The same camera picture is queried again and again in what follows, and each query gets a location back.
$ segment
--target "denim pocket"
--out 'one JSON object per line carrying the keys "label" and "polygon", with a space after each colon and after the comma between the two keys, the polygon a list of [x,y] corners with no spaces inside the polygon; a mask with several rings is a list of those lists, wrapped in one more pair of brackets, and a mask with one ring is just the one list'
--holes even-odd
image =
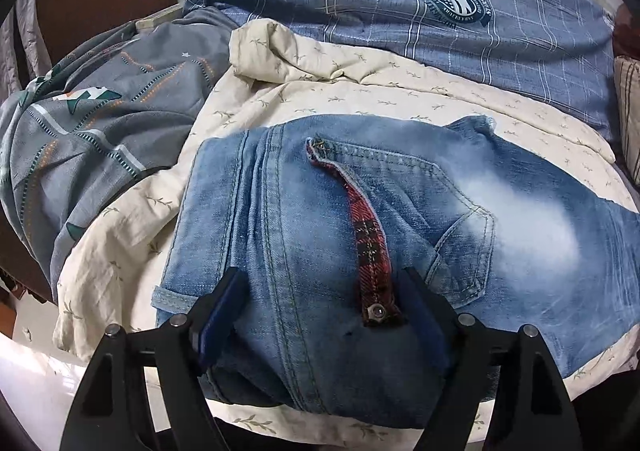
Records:
{"label": "denim pocket", "polygon": [[395,269],[414,266],[436,293],[462,307],[484,294],[495,219],[435,163],[415,156],[324,138],[308,140],[366,196],[380,219]]}

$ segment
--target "plaid shirt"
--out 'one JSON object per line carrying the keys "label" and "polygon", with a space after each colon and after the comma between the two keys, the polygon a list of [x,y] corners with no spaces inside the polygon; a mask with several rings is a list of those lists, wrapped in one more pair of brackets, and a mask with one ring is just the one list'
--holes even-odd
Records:
{"label": "plaid shirt", "polygon": [[591,0],[186,0],[238,25],[273,18],[321,41],[390,50],[548,102],[618,139],[611,24]]}

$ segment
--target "metal screw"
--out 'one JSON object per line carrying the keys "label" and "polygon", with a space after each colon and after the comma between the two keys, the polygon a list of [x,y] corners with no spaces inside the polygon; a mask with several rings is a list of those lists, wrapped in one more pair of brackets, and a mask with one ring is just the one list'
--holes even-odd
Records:
{"label": "metal screw", "polygon": [[538,335],[538,329],[533,325],[524,325],[522,328],[524,335],[529,337],[535,337]]}
{"label": "metal screw", "polygon": [[121,326],[117,323],[111,323],[107,328],[104,329],[105,335],[108,337],[115,337],[121,330]]}
{"label": "metal screw", "polygon": [[471,314],[460,314],[458,316],[458,322],[463,326],[473,326],[476,324],[476,318]]}
{"label": "metal screw", "polygon": [[374,321],[382,321],[386,317],[385,307],[380,303],[373,303],[367,308],[367,313],[369,314],[369,319],[373,319]]}
{"label": "metal screw", "polygon": [[171,316],[171,319],[169,319],[169,324],[171,326],[182,326],[187,322],[187,316],[185,314],[176,314],[174,316]]}

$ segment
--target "red plaid strap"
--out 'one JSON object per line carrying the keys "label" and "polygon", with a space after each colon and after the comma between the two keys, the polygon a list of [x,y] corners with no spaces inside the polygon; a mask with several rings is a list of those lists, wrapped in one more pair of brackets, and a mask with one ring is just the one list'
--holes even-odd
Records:
{"label": "red plaid strap", "polygon": [[[306,150],[311,163],[340,180],[347,191],[358,253],[360,305],[364,324],[400,322],[401,313],[396,306],[391,280],[391,261],[378,219],[357,187],[350,183],[335,163],[326,160],[326,154],[330,149],[322,140],[311,141],[307,144]],[[316,151],[325,160],[318,160]]]}

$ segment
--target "beige striped cushion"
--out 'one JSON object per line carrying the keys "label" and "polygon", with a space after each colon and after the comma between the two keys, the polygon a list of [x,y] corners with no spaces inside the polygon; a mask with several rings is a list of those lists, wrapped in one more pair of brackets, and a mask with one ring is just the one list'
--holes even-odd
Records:
{"label": "beige striped cushion", "polygon": [[622,152],[631,178],[640,185],[640,62],[616,57],[614,66]]}

